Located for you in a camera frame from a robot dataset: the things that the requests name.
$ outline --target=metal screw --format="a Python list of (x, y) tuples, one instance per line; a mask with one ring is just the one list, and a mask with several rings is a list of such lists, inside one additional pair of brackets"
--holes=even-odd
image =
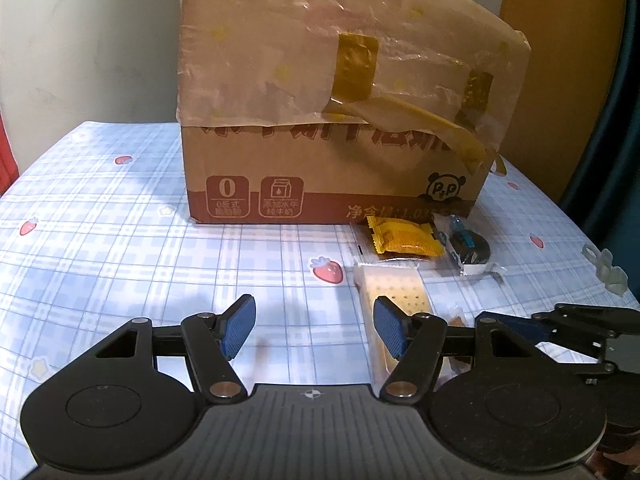
[(418, 387), (408, 381), (396, 381), (388, 384), (385, 390), (394, 397), (412, 397), (418, 392)]
[(212, 384), (209, 391), (213, 396), (229, 399), (239, 394), (242, 391), (242, 387), (240, 384), (232, 383), (231, 381), (220, 381), (219, 383)]

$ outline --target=number 0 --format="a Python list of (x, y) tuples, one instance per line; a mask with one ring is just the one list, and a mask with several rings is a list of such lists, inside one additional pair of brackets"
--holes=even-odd
[(223, 178), (218, 186), (220, 195), (228, 198), (236, 194), (236, 182), (231, 178)]

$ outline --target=blue gripper pad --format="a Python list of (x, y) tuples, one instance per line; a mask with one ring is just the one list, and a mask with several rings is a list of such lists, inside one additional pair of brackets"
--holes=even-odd
[(242, 348), (255, 325), (255, 300), (249, 294), (243, 294), (218, 317), (221, 327), (220, 349), (231, 361)]
[(410, 322), (400, 308), (386, 296), (373, 302), (373, 326), (394, 359), (401, 358), (409, 346), (405, 326)]

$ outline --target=milk carton icon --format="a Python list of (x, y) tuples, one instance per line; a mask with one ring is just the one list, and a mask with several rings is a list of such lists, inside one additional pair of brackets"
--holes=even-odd
[(271, 184), (271, 198), (291, 198), (291, 181), (288, 178), (276, 178)]

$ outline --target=crosshair circle symbol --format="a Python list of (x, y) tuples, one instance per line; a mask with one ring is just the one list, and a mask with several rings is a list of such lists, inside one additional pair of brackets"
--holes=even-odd
[(313, 390), (307, 390), (306, 392), (302, 393), (302, 395), (304, 395), (307, 399), (317, 399), (318, 397), (324, 394), (322, 394), (316, 389), (313, 389)]

